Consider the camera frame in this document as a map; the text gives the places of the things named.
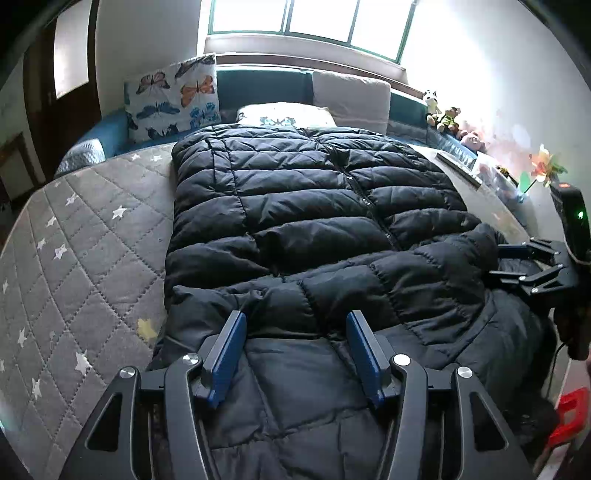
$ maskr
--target window frame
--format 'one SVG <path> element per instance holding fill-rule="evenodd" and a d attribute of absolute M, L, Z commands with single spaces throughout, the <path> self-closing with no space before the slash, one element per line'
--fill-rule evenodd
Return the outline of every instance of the window frame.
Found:
<path fill-rule="evenodd" d="M 216 9 L 216 0 L 212 0 L 212 5 L 210 7 L 210 11 L 209 11 L 209 26 L 207 29 L 207 34 L 208 35 L 222 35 L 222 34 L 233 34 L 233 33 L 262 33 L 262 34 L 268 34 L 268 35 L 283 35 L 286 37 L 299 37 L 299 38 L 308 38 L 309 40 L 319 40 L 319 41 L 323 41 L 326 43 L 332 43 L 334 45 L 339 45 L 341 47 L 348 47 L 348 48 L 352 48 L 354 50 L 358 50 L 358 51 L 362 51 L 365 53 L 369 53 L 370 55 L 374 55 L 376 57 L 379 57 L 381 59 L 384 60 L 388 60 L 391 61 L 397 65 L 400 65 L 400 60 L 402 59 L 402 54 L 404 52 L 404 47 L 406 46 L 407 40 L 408 40 L 408 32 L 410 31 L 410 27 L 411 24 L 413 23 L 413 16 L 414 16 L 414 11 L 415 8 L 417 6 L 417 1 L 418 0 L 413 0 L 411 5 L 410 5 L 410 9 L 408 10 L 408 17 L 407 17 L 407 21 L 406 24 L 404 26 L 404 30 L 402 32 L 402 38 L 400 39 L 400 45 L 398 46 L 398 54 L 396 56 L 395 59 L 392 59 L 390 57 L 387 57 L 385 55 L 381 55 L 379 53 L 376 53 L 374 51 L 370 51 L 367 50 L 365 48 L 361 48 L 361 47 L 356 47 L 354 45 L 351 45 L 351 40 L 353 38 L 353 33 L 355 31 L 355 23 L 357 21 L 357 14 L 359 12 L 359 4 L 361 3 L 362 0 L 357 0 L 357 4 L 355 5 L 355 13 L 353 14 L 353 18 L 351 20 L 351 27 L 349 29 L 349 38 L 347 39 L 346 42 L 344 41 L 340 41 L 340 40 L 335 40 L 333 38 L 327 38 L 327 37 L 320 37 L 318 35 L 310 35 L 307 33 L 300 33 L 300 32 L 292 32 L 290 31 L 290 26 L 291 26 L 291 17 L 293 14 L 293 9 L 294 9 L 294 3 L 297 0 L 284 0 L 285 1 L 285 6 L 283 8 L 283 18 L 281 19 L 281 29 L 279 31 L 267 31 L 267 30 L 224 30 L 224 31 L 214 31 L 213 30 L 213 19 L 215 16 L 215 9 Z"/>

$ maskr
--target bedsheet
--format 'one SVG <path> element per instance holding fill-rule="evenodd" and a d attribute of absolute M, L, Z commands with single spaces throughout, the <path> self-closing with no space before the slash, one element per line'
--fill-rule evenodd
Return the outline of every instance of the bedsheet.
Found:
<path fill-rule="evenodd" d="M 165 319 L 172 147 L 44 186 L 3 249 L 0 421 L 35 480 L 58 477 L 117 370 L 151 359 Z"/>

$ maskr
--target stuffed animal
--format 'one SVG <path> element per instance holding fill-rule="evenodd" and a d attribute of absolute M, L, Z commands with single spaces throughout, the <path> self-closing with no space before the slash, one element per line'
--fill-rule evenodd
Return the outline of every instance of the stuffed animal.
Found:
<path fill-rule="evenodd" d="M 439 115 L 441 110 L 437 106 L 437 91 L 427 90 L 423 95 L 423 100 L 427 104 L 427 113 L 429 115 Z"/>
<path fill-rule="evenodd" d="M 460 113 L 462 111 L 453 106 L 445 110 L 441 115 L 427 115 L 427 123 L 437 128 L 437 131 L 441 134 L 448 130 L 452 135 L 456 135 L 460 130 L 460 126 L 456 123 L 455 118 Z"/>
<path fill-rule="evenodd" d="M 484 142 L 480 139 L 477 132 L 468 133 L 466 130 L 463 130 L 458 135 L 462 137 L 460 143 L 473 152 L 481 150 L 484 146 Z"/>

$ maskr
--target jacket zipper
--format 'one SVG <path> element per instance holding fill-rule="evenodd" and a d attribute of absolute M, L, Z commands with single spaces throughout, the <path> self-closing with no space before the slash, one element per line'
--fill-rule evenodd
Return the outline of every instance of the jacket zipper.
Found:
<path fill-rule="evenodd" d="M 374 203 L 371 200 L 369 200 L 369 197 L 365 194 L 357 180 L 355 180 L 355 178 L 353 178 L 353 176 L 339 164 L 337 151 L 329 145 L 321 145 L 326 150 L 328 150 L 330 161 L 336 167 L 336 169 L 344 175 L 345 180 L 349 183 L 349 186 L 351 187 L 351 190 L 353 190 L 357 195 L 359 195 L 359 197 L 361 198 L 361 203 L 363 203 L 368 208 L 369 214 L 371 215 L 374 222 L 376 222 L 379 225 L 380 229 L 388 239 L 388 242 L 390 242 L 390 245 L 392 245 L 397 250 L 402 250 L 394 235 L 390 233 L 390 230 L 388 230 L 388 227 L 386 226 L 386 224 L 384 224 L 384 221 L 378 215 L 377 208 L 374 205 Z"/>

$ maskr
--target window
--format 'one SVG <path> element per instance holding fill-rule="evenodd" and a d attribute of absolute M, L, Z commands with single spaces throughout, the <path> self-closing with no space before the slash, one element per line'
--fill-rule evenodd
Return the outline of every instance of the window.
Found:
<path fill-rule="evenodd" d="M 82 0 L 57 17 L 53 44 L 56 98 L 88 82 L 88 22 L 91 0 Z"/>
<path fill-rule="evenodd" d="M 212 0 L 209 34 L 312 38 L 400 62 L 417 0 Z"/>

